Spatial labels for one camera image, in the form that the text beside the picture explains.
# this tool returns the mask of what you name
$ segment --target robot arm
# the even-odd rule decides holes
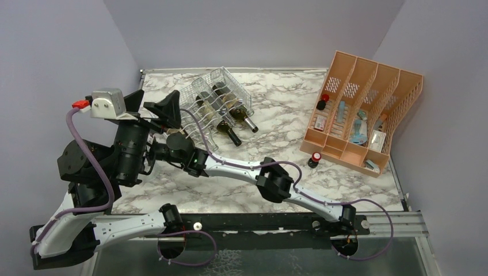
[[[224,158],[196,148],[180,133],[167,137],[166,143],[155,140],[147,144],[150,132],[163,133],[166,128],[180,128],[179,92],[173,91],[163,101],[146,102],[144,107],[158,116],[146,120],[138,114],[144,91],[122,97],[120,90],[95,91],[84,101],[82,111],[119,125],[111,147],[84,141],[103,168],[112,185],[115,200],[121,197],[119,186],[132,187],[141,183],[139,174],[150,174],[156,160],[165,161],[194,177],[228,177],[258,187],[268,201],[283,201],[309,209],[342,229],[352,230],[355,208],[350,205],[331,206],[319,202],[336,202],[323,198],[300,186],[292,187],[293,179],[272,158],[247,162]],[[72,266],[91,258],[94,252],[133,237],[181,230],[182,220],[175,205],[164,204],[160,210],[115,223],[94,224],[95,217],[111,209],[97,212],[57,214],[72,208],[101,206],[108,201],[108,192],[76,141],[72,141],[58,159],[62,180],[69,181],[64,200],[46,225],[33,226],[31,256],[34,269]]]

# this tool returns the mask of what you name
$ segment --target marble countertop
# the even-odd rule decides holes
[[[205,74],[146,74],[144,101],[158,102]],[[266,156],[292,161],[303,171],[300,184],[324,197],[339,201],[369,198],[389,211],[403,210],[390,165],[378,178],[325,160],[317,168],[307,166],[310,156],[299,151],[299,147],[324,73],[256,72],[233,73],[233,76],[253,97],[255,114],[251,119],[260,130],[252,133],[247,126],[237,123],[234,131],[242,140],[239,148],[228,137],[214,135],[219,155],[249,161],[262,161]],[[284,168],[296,179],[295,168]],[[132,188],[121,187],[121,191],[123,196],[115,202],[114,214],[148,213],[165,203],[176,204],[180,213],[308,212],[286,202],[265,201],[249,183],[228,178],[194,178],[164,162],[158,162],[143,183]],[[379,210],[367,202],[354,206],[358,212]]]

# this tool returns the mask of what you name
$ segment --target purple wall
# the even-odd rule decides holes
[[[80,267],[33,271],[29,228],[66,192],[56,159],[73,139],[64,123],[71,103],[101,87],[137,89],[139,68],[102,1],[1,2],[1,274],[78,275]],[[75,123],[99,143],[115,134],[87,114]]]
[[[443,275],[486,275],[488,1],[407,0],[375,60],[425,74],[392,158]]]
[[[139,67],[327,67],[373,57],[404,0],[104,0]]]

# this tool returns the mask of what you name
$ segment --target red bottle cap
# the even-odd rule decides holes
[[[90,105],[90,102],[89,102],[89,101],[87,101],[87,100],[85,100],[85,99],[83,99],[83,100],[81,100],[81,101],[74,102],[74,103],[71,105],[71,107],[73,107],[73,108],[79,108],[79,109],[83,109],[83,108],[85,108],[85,107],[87,107],[87,106],[89,106],[89,105]]]
[[[319,162],[320,159],[322,159],[322,155],[318,152],[314,152],[314,154],[312,154],[312,160],[314,162]]]

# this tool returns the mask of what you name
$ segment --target purple cable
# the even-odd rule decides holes
[[[84,207],[84,208],[71,208],[71,209],[66,209],[66,210],[63,210],[63,211],[57,213],[54,216],[54,219],[53,220],[50,220],[49,222],[47,222],[47,224],[45,225],[43,231],[41,232],[41,234],[39,234],[39,236],[35,240],[35,243],[30,248],[30,251],[32,253],[35,253],[36,252],[35,251],[36,245],[39,244],[42,241],[42,239],[46,236],[47,232],[55,224],[56,220],[60,219],[65,214],[75,213],[75,212],[76,213],[88,213],[88,212],[99,212],[99,211],[103,211],[103,210],[105,210],[107,208],[111,208],[112,205],[113,205],[113,202],[115,200],[115,195],[113,194],[113,188],[112,188],[112,185],[110,184],[110,180],[106,176],[103,168],[100,166],[100,164],[98,163],[98,161],[95,158],[95,156],[93,156],[93,154],[90,151],[90,149],[88,149],[88,146],[85,144],[85,142],[83,141],[83,139],[81,138],[81,136],[79,135],[78,131],[76,130],[76,128],[75,128],[75,126],[73,124],[73,115],[75,113],[77,113],[78,111],[79,111],[79,108],[73,108],[73,109],[71,109],[68,112],[68,114],[66,114],[66,124],[68,125],[68,129],[70,130],[71,135],[73,135],[73,138],[75,139],[75,141],[79,145],[80,149],[86,155],[86,157],[88,158],[88,161],[90,161],[91,165],[93,166],[93,168],[96,170],[97,174],[102,179],[102,181],[103,181],[103,183],[105,185],[105,188],[107,189],[108,202],[105,203],[105,204],[103,204],[103,205],[101,205],[101,206]]]
[[[160,258],[159,260],[166,260],[166,261],[168,261],[170,263],[175,263],[177,265],[182,265],[182,266],[193,266],[193,267],[196,267],[196,266],[205,266],[205,265],[208,265],[215,258],[215,256],[217,256],[217,243],[215,242],[215,240],[212,238],[212,236],[209,233],[206,233],[206,232],[203,232],[203,231],[196,231],[196,230],[186,230],[186,231],[175,232],[175,233],[170,233],[170,234],[160,234],[160,235],[157,235],[157,236],[158,237],[171,237],[171,236],[177,236],[177,235],[188,234],[188,233],[203,234],[203,235],[207,236],[212,241],[212,244],[213,244],[213,254],[212,254],[212,256],[208,260],[206,260],[205,262],[201,262],[201,263],[184,263],[184,262],[179,262],[177,260],[168,260],[165,257],[163,257],[163,255],[161,254],[159,248],[157,248],[158,255],[159,255],[159,258]]]
[[[212,153],[212,152],[209,150],[209,148],[208,148],[208,144],[207,144],[207,141],[205,140],[205,136],[204,136],[203,130],[202,130],[202,128],[201,128],[201,126],[200,126],[200,124],[198,123],[198,120],[197,120],[197,118],[195,117],[195,115],[193,115],[193,113],[191,113],[190,111],[188,111],[188,110],[186,110],[186,109],[183,109],[183,108],[182,108],[182,109],[180,109],[180,110],[181,110],[181,111],[183,111],[183,112],[188,113],[188,114],[189,114],[189,115],[190,115],[190,116],[193,118],[193,120],[195,121],[195,123],[196,123],[196,125],[197,125],[197,127],[198,127],[198,129],[199,129],[199,131],[200,131],[201,139],[203,140],[203,144],[205,145],[205,149],[207,150],[207,153],[209,154],[209,156],[210,156],[211,158],[213,158],[213,159],[214,159],[215,161],[217,161],[217,162],[220,162],[220,163],[222,163],[222,164],[224,164],[224,163],[225,163],[225,164],[231,165],[231,166],[233,166],[233,167],[237,167],[237,168],[244,168],[244,169],[250,169],[250,168],[251,168],[251,167],[249,167],[249,166],[243,166],[243,165],[240,165],[240,164],[234,164],[234,163],[230,163],[230,162],[224,162],[224,161],[222,161],[222,160],[218,159],[217,157],[215,157],[215,156],[213,155],[213,153]],[[322,205],[324,205],[324,204],[325,204],[325,201],[318,200],[318,199],[316,199],[316,198],[314,198],[314,197],[312,197],[312,196],[310,196],[310,195],[308,195],[308,194],[306,194],[306,193],[304,193],[304,192],[300,191],[300,190],[299,190],[299,189],[296,187],[296,185],[298,184],[298,182],[299,182],[299,181],[302,179],[302,170],[300,169],[300,167],[299,167],[297,164],[295,164],[295,163],[293,163],[293,162],[289,162],[289,161],[276,161],[276,162],[271,162],[271,163],[268,163],[268,164],[263,164],[263,165],[255,166],[255,167],[252,167],[252,168],[263,168],[263,167],[268,167],[268,166],[272,166],[272,165],[275,165],[275,164],[288,164],[288,165],[292,165],[292,166],[294,166],[294,167],[295,167],[295,168],[298,170],[298,178],[297,178],[297,180],[295,181],[295,183],[293,184],[293,189],[294,189],[294,190],[295,190],[297,193],[299,193],[299,194],[303,195],[304,197],[308,198],[308,199],[309,199],[309,200],[311,200],[311,201],[314,201],[314,202],[319,203],[319,204],[322,204]],[[338,253],[338,255],[339,255],[340,257],[343,257],[343,258],[348,259],[348,260],[364,261],[364,260],[371,260],[371,259],[373,259],[373,258],[376,258],[376,257],[378,257],[379,255],[381,255],[381,254],[383,254],[384,252],[386,252],[386,250],[388,250],[388,248],[390,247],[390,245],[391,245],[391,243],[392,243],[392,241],[393,241],[393,222],[391,221],[391,217],[390,217],[390,215],[388,214],[388,211],[386,211],[386,209],[385,209],[384,207],[382,207],[381,205],[379,205],[379,204],[378,204],[378,203],[376,203],[375,201],[372,201],[372,200],[369,200],[369,199],[366,199],[366,198],[361,198],[361,199],[359,199],[359,200],[354,200],[354,201],[351,201],[351,202],[339,202],[339,203],[327,202],[327,205],[335,205],[335,206],[337,206],[337,205],[351,205],[351,204],[355,204],[355,203],[358,203],[358,202],[361,202],[361,201],[366,201],[366,202],[372,203],[372,204],[374,204],[374,205],[378,206],[378,207],[379,207],[379,208],[380,208],[380,209],[381,209],[381,210],[382,210],[382,211],[385,213],[386,217],[388,218],[388,221],[390,222],[390,229],[391,229],[391,233],[390,233],[390,239],[388,240],[388,243],[386,244],[386,246],[385,246],[385,247],[384,247],[382,250],[380,250],[378,253],[373,254],[372,256],[369,256],[369,257],[366,257],[366,258],[354,258],[354,257],[349,257],[349,256],[346,256],[346,255],[343,255],[343,254],[341,254],[341,253],[337,252],[337,253]]]
[[[224,162],[223,160],[220,160],[219,158],[215,157],[214,154],[212,153],[212,151],[210,151],[210,149],[208,148],[208,144],[207,144],[207,141],[205,140],[205,135],[203,133],[203,130],[200,126],[200,124],[198,123],[198,119],[195,117],[195,115],[193,115],[193,113],[191,113],[190,111],[186,110],[186,109],[180,109],[181,111],[183,112],[186,112],[188,113],[192,118],[193,120],[195,121],[199,131],[200,131],[200,135],[201,135],[201,139],[203,140],[203,144],[205,146],[205,149],[207,150],[207,153],[208,155],[215,161],[221,163],[221,164],[229,164],[233,167],[236,167],[236,168],[244,168],[244,169],[255,169],[255,168],[264,168],[264,167],[269,167],[269,166],[272,166],[272,165],[277,165],[277,164],[287,164],[287,165],[292,165],[294,166],[297,170],[298,170],[298,178],[296,179],[295,183],[293,184],[293,188],[296,190],[295,186],[296,184],[302,179],[302,169],[300,169],[300,167],[293,163],[293,162],[290,162],[290,161],[275,161],[275,162],[271,162],[271,163],[267,163],[267,164],[263,164],[263,165],[259,165],[259,166],[255,166],[255,167],[249,167],[249,166],[244,166],[244,165],[241,165],[241,164],[235,164],[235,163],[230,163],[230,162]]]

